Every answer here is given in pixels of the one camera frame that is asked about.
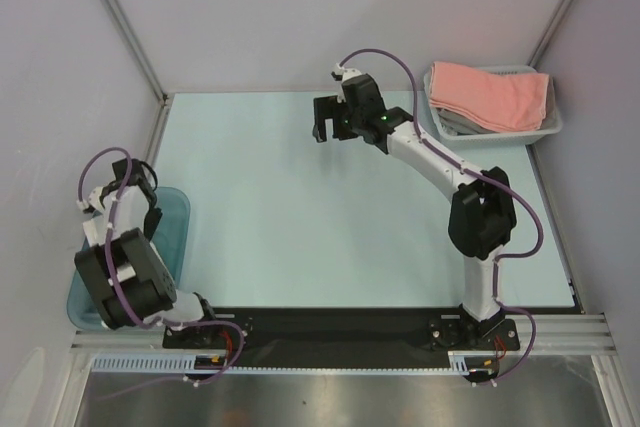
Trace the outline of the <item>pink striped towel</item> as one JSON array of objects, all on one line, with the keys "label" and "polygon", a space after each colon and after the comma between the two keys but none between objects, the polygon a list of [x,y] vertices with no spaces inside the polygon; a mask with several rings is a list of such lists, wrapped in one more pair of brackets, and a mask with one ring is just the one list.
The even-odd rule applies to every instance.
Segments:
[{"label": "pink striped towel", "polygon": [[469,134],[535,131],[547,117],[547,74],[499,75],[435,62],[427,94],[440,119]]}]

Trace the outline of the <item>white towel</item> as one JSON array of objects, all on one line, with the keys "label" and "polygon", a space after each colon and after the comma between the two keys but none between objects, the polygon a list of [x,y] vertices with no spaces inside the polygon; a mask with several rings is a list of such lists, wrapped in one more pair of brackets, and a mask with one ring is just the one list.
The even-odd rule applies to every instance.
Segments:
[{"label": "white towel", "polygon": [[101,246],[105,243],[108,224],[108,219],[102,215],[86,220],[82,224],[86,241],[90,247]]}]

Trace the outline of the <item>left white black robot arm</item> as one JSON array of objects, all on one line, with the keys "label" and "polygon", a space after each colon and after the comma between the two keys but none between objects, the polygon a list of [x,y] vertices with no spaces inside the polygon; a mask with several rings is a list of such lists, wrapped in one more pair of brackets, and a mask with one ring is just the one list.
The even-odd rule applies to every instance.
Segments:
[{"label": "left white black robot arm", "polygon": [[91,216],[83,223],[88,246],[74,265],[103,327],[184,330],[199,347],[214,344],[220,323],[198,293],[180,291],[153,242],[163,219],[149,164],[122,158],[112,164],[114,179],[77,201]]}]

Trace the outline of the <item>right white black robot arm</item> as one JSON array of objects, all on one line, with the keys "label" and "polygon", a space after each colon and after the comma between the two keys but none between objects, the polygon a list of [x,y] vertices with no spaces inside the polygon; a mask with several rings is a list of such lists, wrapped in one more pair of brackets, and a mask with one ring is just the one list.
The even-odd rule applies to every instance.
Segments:
[{"label": "right white black robot arm", "polygon": [[331,76],[340,84],[340,92],[314,100],[312,135],[318,143],[325,142],[330,120],[333,138],[363,139],[412,167],[450,202],[447,232],[465,269],[460,335],[471,348],[486,347],[505,317],[494,292],[493,262],[516,225],[513,201],[491,184],[505,180],[506,173],[494,168],[487,172],[487,181],[463,173],[462,160],[427,134],[416,113],[386,107],[370,75],[340,69]]}]

